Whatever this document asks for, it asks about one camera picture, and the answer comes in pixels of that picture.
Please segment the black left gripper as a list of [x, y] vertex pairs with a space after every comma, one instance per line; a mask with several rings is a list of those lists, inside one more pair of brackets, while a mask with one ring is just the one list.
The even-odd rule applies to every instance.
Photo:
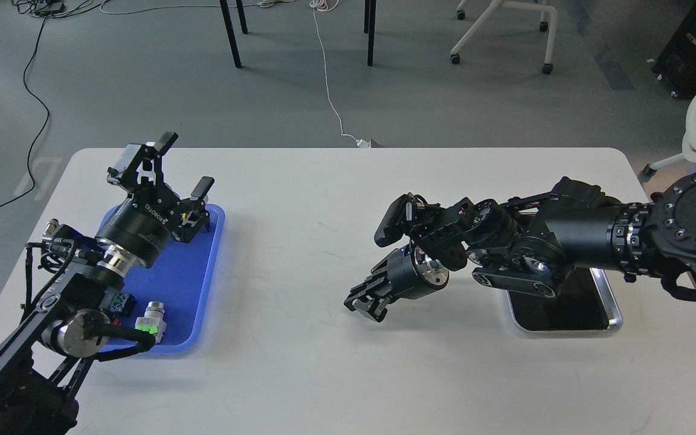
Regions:
[[150, 268], [168, 240], [189, 243], [209, 224], [205, 197], [213, 177], [203, 176], [186, 199], [165, 182], [163, 157], [178, 138], [176, 132], [164, 132], [156, 143], [130, 144], [107, 170], [108, 184], [121, 187], [127, 196], [95, 239], [127, 251], [141, 267]]

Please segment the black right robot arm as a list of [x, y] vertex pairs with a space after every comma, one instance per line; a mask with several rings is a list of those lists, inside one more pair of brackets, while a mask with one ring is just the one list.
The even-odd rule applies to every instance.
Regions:
[[622, 203], [569, 177], [502, 204], [463, 198], [445, 208], [406, 193], [390, 204], [375, 244], [404, 236], [408, 244], [350, 290], [346, 308], [381, 322], [389, 304], [443, 289], [468, 262], [483, 286], [545, 300], [582, 268], [619, 271], [628, 283], [651, 276], [675, 299], [696, 302], [696, 172], [648, 203]]

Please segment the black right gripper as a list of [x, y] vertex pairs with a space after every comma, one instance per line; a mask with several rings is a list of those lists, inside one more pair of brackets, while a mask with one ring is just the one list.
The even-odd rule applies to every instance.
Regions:
[[382, 322], [387, 305], [399, 299], [419, 299], [445, 288], [450, 271], [415, 246], [392, 251], [371, 270], [344, 305], [375, 322]]

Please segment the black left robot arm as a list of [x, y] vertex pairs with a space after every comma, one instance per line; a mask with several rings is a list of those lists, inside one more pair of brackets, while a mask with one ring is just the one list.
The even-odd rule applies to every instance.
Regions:
[[155, 345], [151, 333], [114, 324], [110, 304], [133, 267], [151, 268], [169, 240], [189, 243], [209, 223], [212, 177], [185, 199], [165, 183], [162, 159], [177, 138], [130, 144], [108, 168], [127, 196], [93, 237], [52, 221], [36, 243], [53, 275], [36, 294], [27, 277], [22, 318], [0, 344], [0, 434], [67, 433], [92, 364]]

